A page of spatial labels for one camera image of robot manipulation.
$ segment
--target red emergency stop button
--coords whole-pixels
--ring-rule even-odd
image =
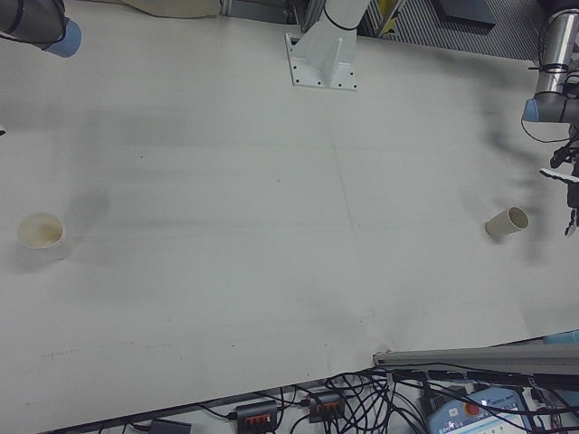
[[[467,413],[469,416],[478,416],[480,413],[480,407],[477,407],[474,404],[464,404],[464,412]]]

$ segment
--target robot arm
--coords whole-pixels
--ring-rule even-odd
[[[579,99],[569,99],[564,93],[579,29],[579,1],[542,0],[540,3],[548,16],[542,32],[545,43],[539,53],[535,97],[527,101],[523,119],[529,122],[579,124]]]
[[[578,71],[570,68],[571,54],[579,30],[579,0],[539,0],[548,16],[545,35],[539,52],[539,78],[535,97],[529,99],[523,111],[528,122],[559,122],[571,124],[568,143],[557,149],[551,167],[562,163],[573,165],[573,175],[562,175],[548,169],[541,174],[567,184],[567,205],[572,209],[571,221],[565,235],[579,227],[579,99],[567,97],[565,86]]]
[[[62,0],[0,0],[0,32],[61,57],[81,45],[81,30],[64,16]]]

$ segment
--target paper cup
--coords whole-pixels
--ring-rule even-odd
[[[18,227],[18,240],[30,249],[48,249],[64,240],[65,230],[61,221],[46,212],[29,215]]]
[[[527,227],[527,214],[516,206],[512,206],[496,217],[493,217],[493,219],[485,225],[485,229],[491,237],[502,237],[513,232],[522,231]]]

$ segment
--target electrical connector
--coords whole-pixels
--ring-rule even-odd
[[[346,404],[344,403],[344,399],[336,392],[312,393],[308,396],[308,400],[309,423],[344,417]]]
[[[275,431],[278,425],[276,401],[241,405],[235,409],[235,413],[237,413],[237,434],[265,434]]]

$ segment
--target white tabletop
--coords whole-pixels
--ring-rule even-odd
[[[2,432],[579,327],[527,62],[361,39],[357,93],[299,89],[287,27],[67,6],[69,60],[0,44]],[[16,240],[37,211],[56,251]]]

